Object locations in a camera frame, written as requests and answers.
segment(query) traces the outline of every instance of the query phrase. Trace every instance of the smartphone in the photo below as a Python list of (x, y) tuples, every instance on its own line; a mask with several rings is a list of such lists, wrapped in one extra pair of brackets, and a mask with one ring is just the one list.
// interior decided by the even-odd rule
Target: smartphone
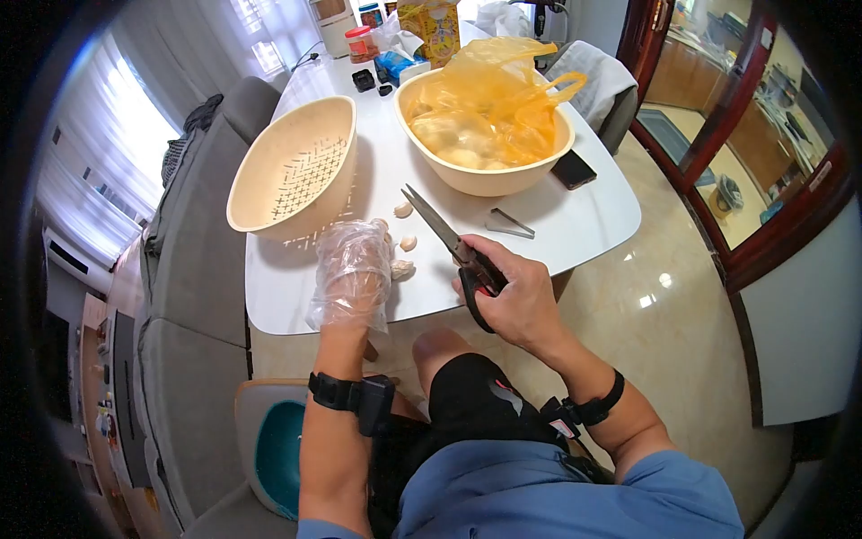
[(577, 189), (581, 185), (589, 184), (596, 179), (596, 171), (591, 169), (578, 154), (575, 154), (574, 150), (569, 150), (563, 157), (560, 157), (551, 172), (569, 191)]

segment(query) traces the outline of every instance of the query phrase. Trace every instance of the yellow box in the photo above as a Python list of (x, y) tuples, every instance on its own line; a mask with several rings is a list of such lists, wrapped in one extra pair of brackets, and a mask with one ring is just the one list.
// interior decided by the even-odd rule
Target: yellow box
[(461, 49), (458, 0), (398, 0), (398, 22), (422, 38), (419, 54), (431, 69), (443, 67)]

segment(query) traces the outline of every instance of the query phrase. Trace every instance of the red lid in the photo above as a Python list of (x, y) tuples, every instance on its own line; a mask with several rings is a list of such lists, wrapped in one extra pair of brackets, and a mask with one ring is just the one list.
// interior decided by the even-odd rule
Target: red lid
[(365, 34), (367, 32), (371, 32), (371, 31), (372, 31), (372, 27), (370, 27), (370, 26), (359, 26), (357, 28), (354, 28), (353, 30), (347, 30), (344, 33), (344, 37), (348, 37), (348, 38), (349, 37), (358, 37), (362, 34)]

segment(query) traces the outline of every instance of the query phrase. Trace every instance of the scissor blade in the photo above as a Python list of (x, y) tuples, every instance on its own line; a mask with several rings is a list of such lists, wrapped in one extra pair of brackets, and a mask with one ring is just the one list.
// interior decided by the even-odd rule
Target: scissor blade
[(446, 244), (446, 247), (452, 254), (456, 254), (456, 249), (458, 247), (458, 243), (460, 238), (455, 234), (454, 230), (446, 224), (446, 221), (443, 221), (443, 218), (434, 211), (434, 208), (428, 205), (425, 202), (425, 199), (422, 198), (419, 193), (413, 191), (413, 188), (407, 185), (407, 188), (410, 190), (410, 193), (407, 193), (404, 189), (401, 190), (404, 193), (404, 196), (413, 204), (413, 207), (416, 211), (419, 212), (419, 215), (422, 216), (422, 219), (425, 219), (425, 222), (428, 223), (428, 226), (434, 231), (437, 236), (443, 240), (443, 243)]

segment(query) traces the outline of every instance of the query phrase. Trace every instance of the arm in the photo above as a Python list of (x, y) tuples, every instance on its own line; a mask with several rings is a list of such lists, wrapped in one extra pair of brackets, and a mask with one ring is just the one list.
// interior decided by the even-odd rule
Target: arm
[[(465, 235), (462, 239), (486, 254), (509, 280), (496, 298), (476, 294), (476, 304), (488, 324), (506, 342), (524, 348), (556, 371), (575, 404), (604, 398), (614, 385), (614, 369), (563, 324), (547, 267), (482, 236)], [(453, 286), (463, 294), (457, 279)], [(629, 381), (608, 418), (587, 432), (610, 454), (618, 483), (637, 461), (676, 448), (653, 407)]]
[[(367, 328), (325, 325), (314, 373), (362, 379)], [(299, 450), (299, 517), (336, 523), (371, 537), (366, 511), (371, 440), (349, 411), (330, 410), (309, 395)]]
[[(321, 324), (314, 373), (362, 379), (368, 328), (379, 323), (389, 296), (385, 231), (375, 222), (349, 222), (320, 240), (311, 309), (311, 322)], [(299, 450), (299, 518), (327, 521), (371, 537), (366, 508), (370, 459), (371, 439), (359, 433), (356, 415), (330, 410), (309, 395)]]

